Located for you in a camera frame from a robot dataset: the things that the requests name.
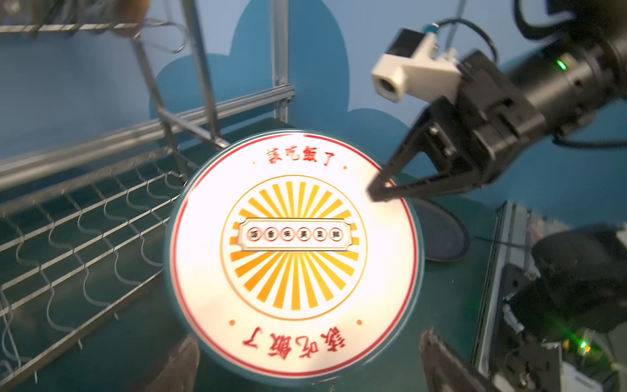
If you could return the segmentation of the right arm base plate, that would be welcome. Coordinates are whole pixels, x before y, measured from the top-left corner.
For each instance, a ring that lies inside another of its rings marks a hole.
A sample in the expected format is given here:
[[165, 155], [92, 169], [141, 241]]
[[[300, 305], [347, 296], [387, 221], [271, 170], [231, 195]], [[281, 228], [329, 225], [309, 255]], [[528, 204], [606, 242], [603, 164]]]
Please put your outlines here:
[[501, 391], [562, 390], [562, 349], [542, 342], [516, 323], [508, 300], [532, 282], [524, 271], [507, 264], [501, 274], [488, 369]]

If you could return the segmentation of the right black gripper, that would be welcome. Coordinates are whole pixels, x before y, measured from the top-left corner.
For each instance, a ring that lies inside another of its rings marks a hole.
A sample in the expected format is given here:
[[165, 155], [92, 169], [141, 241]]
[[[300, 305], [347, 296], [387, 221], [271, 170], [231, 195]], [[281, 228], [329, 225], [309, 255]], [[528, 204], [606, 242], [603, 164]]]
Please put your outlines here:
[[[462, 194], [490, 184], [547, 134], [545, 116], [482, 52], [472, 52], [460, 67], [456, 102], [441, 97], [421, 113], [368, 187], [373, 201]], [[419, 154], [437, 173], [389, 186]]]

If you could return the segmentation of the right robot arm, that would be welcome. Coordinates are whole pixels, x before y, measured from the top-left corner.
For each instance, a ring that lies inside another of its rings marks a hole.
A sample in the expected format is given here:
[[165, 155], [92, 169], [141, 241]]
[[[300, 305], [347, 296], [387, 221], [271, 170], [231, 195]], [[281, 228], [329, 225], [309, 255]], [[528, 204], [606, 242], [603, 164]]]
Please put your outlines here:
[[[549, 1], [569, 18], [528, 23], [522, 36], [548, 44], [509, 71], [490, 54], [439, 52], [439, 31], [402, 29], [372, 70], [377, 93], [426, 103], [368, 192], [376, 202], [462, 194], [493, 183], [526, 148], [545, 138], [573, 150], [618, 150], [624, 140], [574, 140], [599, 109], [626, 96], [626, 4]], [[617, 391], [626, 367], [600, 335], [626, 322], [626, 228], [600, 224], [545, 236], [530, 247], [536, 271], [496, 271], [488, 368], [465, 363], [435, 333], [421, 339], [432, 391]]]

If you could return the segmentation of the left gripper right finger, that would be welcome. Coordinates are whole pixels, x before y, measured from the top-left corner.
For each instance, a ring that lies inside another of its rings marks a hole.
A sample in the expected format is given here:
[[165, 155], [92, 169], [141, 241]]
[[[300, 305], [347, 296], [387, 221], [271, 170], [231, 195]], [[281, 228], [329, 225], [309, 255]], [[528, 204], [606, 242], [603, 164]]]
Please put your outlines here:
[[499, 391], [432, 329], [422, 334], [420, 352], [428, 391]]

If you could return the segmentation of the dark navy plate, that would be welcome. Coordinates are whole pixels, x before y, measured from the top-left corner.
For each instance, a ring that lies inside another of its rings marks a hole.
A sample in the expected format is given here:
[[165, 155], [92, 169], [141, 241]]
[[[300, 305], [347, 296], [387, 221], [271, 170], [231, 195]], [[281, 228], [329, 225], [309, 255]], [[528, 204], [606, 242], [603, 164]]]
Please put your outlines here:
[[411, 199], [411, 204], [421, 223], [428, 261], [449, 263], [466, 255], [470, 235], [457, 217], [428, 200]]

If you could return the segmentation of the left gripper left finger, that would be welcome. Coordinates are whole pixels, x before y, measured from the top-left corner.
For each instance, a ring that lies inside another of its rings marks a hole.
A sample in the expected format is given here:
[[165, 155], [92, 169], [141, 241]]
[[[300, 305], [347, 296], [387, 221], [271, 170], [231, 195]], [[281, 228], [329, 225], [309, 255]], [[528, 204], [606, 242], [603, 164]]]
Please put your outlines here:
[[130, 391], [193, 391], [198, 376], [200, 348], [188, 334], [156, 367], [132, 385]]

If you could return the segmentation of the orange sunburst plate front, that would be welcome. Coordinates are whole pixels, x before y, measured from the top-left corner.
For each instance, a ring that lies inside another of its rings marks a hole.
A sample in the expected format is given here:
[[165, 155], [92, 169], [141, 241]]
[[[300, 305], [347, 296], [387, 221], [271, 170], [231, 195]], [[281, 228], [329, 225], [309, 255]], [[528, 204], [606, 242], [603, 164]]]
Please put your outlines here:
[[269, 385], [338, 378], [401, 335], [421, 290], [415, 209], [380, 166], [300, 130], [233, 143], [189, 180], [164, 238], [172, 308], [210, 358]]

